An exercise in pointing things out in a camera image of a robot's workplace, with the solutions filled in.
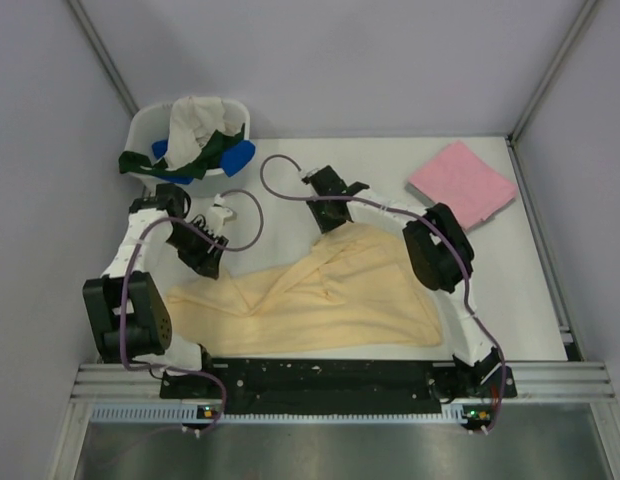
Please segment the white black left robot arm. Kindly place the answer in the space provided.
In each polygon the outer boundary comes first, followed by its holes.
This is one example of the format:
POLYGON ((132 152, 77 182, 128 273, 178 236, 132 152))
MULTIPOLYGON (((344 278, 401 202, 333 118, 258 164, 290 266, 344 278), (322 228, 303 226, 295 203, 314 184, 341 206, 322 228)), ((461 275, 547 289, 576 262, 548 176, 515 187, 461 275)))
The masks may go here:
POLYGON ((113 261, 82 289, 96 349, 105 363, 175 367, 195 396, 216 387, 217 374, 206 366, 207 352, 173 330, 164 299, 152 276, 164 247, 196 274, 219 276, 228 239, 222 235, 234 212, 216 196, 206 213, 186 219, 191 198, 181 187, 159 185, 155 194, 134 200, 128 227, 113 261))

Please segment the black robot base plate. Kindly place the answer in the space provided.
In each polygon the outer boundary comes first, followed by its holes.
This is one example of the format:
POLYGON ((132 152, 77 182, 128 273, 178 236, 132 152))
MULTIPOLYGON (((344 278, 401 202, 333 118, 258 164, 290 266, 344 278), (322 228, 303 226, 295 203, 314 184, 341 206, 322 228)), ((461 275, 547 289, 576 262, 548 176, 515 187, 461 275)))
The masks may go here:
MULTIPOLYGON (((214 358, 211 379, 164 374, 160 397, 225 400, 227 413, 435 413, 458 399, 495 401, 492 395, 447 400, 437 380, 456 373, 450 361, 214 358)), ((511 368, 504 399, 517 395, 511 368)))

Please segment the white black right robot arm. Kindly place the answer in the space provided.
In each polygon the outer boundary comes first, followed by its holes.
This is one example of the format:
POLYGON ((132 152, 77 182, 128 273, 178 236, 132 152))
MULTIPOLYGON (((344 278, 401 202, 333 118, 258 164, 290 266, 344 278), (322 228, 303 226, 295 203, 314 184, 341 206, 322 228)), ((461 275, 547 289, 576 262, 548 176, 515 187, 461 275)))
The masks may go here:
POLYGON ((503 355, 491 334, 476 321, 471 292, 474 250, 452 210, 385 198, 364 183, 351 185, 326 166, 302 176, 314 201, 309 206, 320 230, 327 233, 347 223, 364 223, 399 237, 416 279, 434 293, 445 325, 445 338, 455 363, 453 379, 437 380, 439 394, 504 396, 507 373, 503 355))

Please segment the cream yellow t shirt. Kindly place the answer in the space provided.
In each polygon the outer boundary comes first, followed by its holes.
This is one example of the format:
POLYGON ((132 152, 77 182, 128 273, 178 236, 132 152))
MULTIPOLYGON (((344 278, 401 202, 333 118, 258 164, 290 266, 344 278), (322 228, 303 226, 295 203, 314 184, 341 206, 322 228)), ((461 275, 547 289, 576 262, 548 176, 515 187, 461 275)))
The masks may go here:
POLYGON ((362 223, 322 236, 294 264, 175 286, 166 306, 177 334, 220 356, 443 340, 403 241, 362 223))

